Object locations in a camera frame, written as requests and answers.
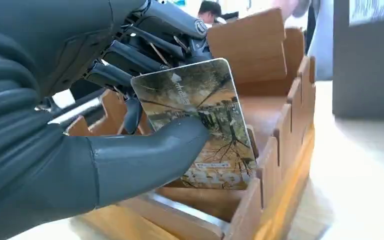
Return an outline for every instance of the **robotic hand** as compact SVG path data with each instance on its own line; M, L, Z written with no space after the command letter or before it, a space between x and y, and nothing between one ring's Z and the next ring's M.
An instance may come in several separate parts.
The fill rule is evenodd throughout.
M0 0L0 239L150 191L190 167L208 138L198 119L151 136L79 137L34 107L86 79L133 103L133 129L130 77L210 59L206 32L155 0Z

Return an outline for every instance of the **logo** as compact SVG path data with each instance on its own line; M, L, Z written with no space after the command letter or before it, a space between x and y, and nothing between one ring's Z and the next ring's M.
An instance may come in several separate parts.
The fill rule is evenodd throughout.
M174 86L177 89L177 93L180 96L181 103L185 105L190 105L191 102L189 101L189 96L185 91L183 91L184 87L180 84L182 78L176 73L173 73L173 76L171 76L171 81L174 83Z

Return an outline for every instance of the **cardboard organizer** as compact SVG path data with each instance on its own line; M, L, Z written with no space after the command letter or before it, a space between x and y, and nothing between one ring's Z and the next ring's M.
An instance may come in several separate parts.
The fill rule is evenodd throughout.
M315 60L304 54L300 29L284 29L271 9L210 29L216 58L229 61L245 122L252 126L258 169L246 190L161 187L156 193L230 223L227 229L151 198L138 196L82 215L115 240L280 239L288 229L310 169L314 145ZM88 126L80 116L73 136L123 133L126 106L101 96L105 116ZM143 115L137 134L151 131Z

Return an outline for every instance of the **dark gray panel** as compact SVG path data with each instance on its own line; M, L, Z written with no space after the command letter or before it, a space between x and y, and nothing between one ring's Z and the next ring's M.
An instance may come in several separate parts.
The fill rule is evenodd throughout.
M334 2L333 114L384 119L384 19L350 26L350 1Z

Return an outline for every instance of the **black hair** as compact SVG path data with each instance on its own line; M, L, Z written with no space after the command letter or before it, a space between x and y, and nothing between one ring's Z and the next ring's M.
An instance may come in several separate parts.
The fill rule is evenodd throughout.
M210 12L216 17L220 17L222 15L222 7L215 1L202 1L198 14L204 14L207 12Z

